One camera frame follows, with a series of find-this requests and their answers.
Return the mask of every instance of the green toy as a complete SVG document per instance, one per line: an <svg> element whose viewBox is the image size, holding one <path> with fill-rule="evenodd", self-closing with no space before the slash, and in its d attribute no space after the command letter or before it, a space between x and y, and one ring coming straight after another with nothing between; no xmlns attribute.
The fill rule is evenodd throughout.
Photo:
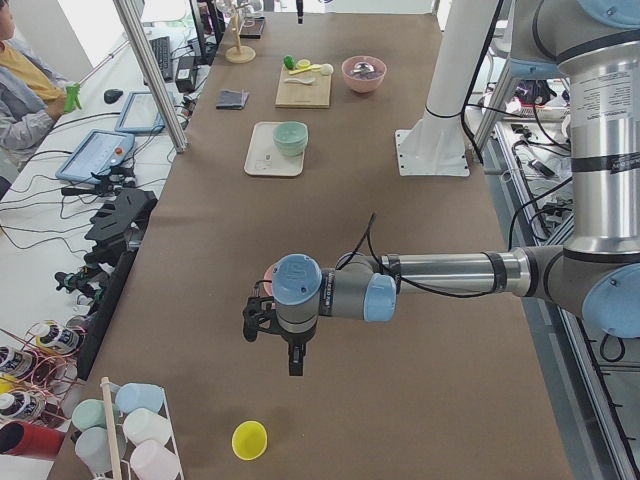
<svg viewBox="0 0 640 480"><path fill-rule="evenodd" d="M75 107L78 107L82 110L82 105L80 105L80 99L78 95L80 94L80 84L74 83L73 85L67 85L67 99L64 102L64 113L72 112Z"/></svg>
<svg viewBox="0 0 640 480"><path fill-rule="evenodd" d="M296 65L296 60L291 55L287 55L282 61L287 70L293 70Z"/></svg>

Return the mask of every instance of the yellow shirt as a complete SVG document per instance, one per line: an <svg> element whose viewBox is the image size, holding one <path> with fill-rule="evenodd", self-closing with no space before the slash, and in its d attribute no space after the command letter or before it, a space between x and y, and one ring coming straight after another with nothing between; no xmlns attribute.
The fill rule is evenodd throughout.
<svg viewBox="0 0 640 480"><path fill-rule="evenodd" d="M47 76L24 55L8 43L3 42L3 45L4 51L0 53L1 66L8 68L45 102L50 102L63 95L64 92L55 87Z"/></svg>

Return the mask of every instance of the white spoon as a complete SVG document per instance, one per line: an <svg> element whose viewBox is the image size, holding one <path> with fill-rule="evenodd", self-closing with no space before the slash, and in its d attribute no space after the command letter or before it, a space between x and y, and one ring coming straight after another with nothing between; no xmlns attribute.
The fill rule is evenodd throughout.
<svg viewBox="0 0 640 480"><path fill-rule="evenodd" d="M302 85L311 85L315 82L315 78L285 78L284 83L301 83Z"/></svg>

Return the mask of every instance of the green bowl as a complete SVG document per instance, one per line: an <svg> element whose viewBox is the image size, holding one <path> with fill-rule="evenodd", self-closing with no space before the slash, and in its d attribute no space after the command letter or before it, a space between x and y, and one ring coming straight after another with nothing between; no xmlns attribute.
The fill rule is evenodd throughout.
<svg viewBox="0 0 640 480"><path fill-rule="evenodd" d="M273 143L286 157L295 157L304 152L309 141L307 126L300 122L283 122L273 130Z"/></svg>

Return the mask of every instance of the gray jacket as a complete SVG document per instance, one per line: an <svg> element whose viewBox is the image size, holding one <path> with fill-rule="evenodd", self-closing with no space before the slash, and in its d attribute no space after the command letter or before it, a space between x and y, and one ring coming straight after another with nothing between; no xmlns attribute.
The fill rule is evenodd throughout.
<svg viewBox="0 0 640 480"><path fill-rule="evenodd" d="M11 39L6 43L27 57L54 86L64 89L69 84L22 42ZM0 66L0 147L11 151L14 162L26 160L53 128L46 108L25 82Z"/></svg>

